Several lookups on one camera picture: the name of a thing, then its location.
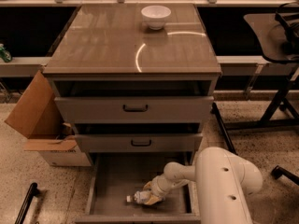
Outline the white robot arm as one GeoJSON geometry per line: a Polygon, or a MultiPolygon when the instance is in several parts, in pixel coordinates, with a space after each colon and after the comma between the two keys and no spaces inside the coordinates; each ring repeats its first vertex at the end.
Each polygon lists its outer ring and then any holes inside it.
{"type": "Polygon", "coordinates": [[[220,147],[201,151],[194,165],[169,162],[144,186],[141,202],[153,205],[190,181],[196,184],[201,224],[253,224],[246,197],[262,188],[262,174],[252,162],[220,147]]]}

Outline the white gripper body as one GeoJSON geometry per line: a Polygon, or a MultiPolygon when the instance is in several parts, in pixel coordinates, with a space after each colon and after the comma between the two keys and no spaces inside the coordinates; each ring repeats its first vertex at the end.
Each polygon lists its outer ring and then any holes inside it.
{"type": "Polygon", "coordinates": [[[165,175],[157,175],[151,180],[151,193],[159,198],[164,198],[174,187],[174,181],[165,175]]]}

